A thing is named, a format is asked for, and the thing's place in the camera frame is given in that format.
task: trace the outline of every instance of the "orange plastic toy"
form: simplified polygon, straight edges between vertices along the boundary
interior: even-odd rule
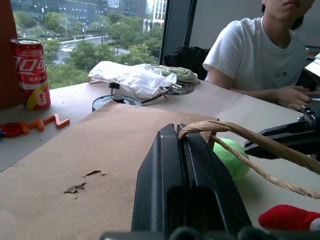
[[[20,122],[23,134],[27,135],[29,133],[29,129],[38,128],[40,131],[44,131],[45,127],[44,124],[41,122],[40,118],[36,118],[35,122],[33,123],[26,123],[25,121]]]
[[[70,124],[70,118],[67,118],[64,121],[60,122],[58,114],[54,114],[54,115],[44,119],[43,120],[43,124],[47,125],[47,124],[49,124],[49,123],[51,123],[53,121],[55,121],[55,126],[56,126],[57,129],[62,129],[65,126]]]

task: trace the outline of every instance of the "green ball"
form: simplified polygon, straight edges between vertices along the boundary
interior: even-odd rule
[[[228,138],[222,138],[221,140],[249,159],[249,156],[245,153],[245,149],[236,141]],[[240,159],[238,159],[228,150],[224,149],[220,144],[215,142],[213,151],[229,169],[233,180],[238,180],[249,172],[250,167],[248,165],[244,164]]]

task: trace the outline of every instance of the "window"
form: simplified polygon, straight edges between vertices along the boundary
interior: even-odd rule
[[[51,89],[84,83],[100,61],[159,64],[166,3],[11,0],[18,37],[42,41]]]

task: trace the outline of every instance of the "white wall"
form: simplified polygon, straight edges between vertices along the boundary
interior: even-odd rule
[[[230,22],[261,17],[261,0],[198,0],[190,46],[210,49]],[[306,45],[320,46],[320,0],[315,0],[298,31]]]

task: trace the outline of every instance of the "person's hand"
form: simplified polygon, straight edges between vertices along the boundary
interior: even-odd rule
[[[303,105],[312,103],[312,96],[320,92],[309,91],[303,86],[284,86],[275,90],[275,102],[283,107],[300,111]]]

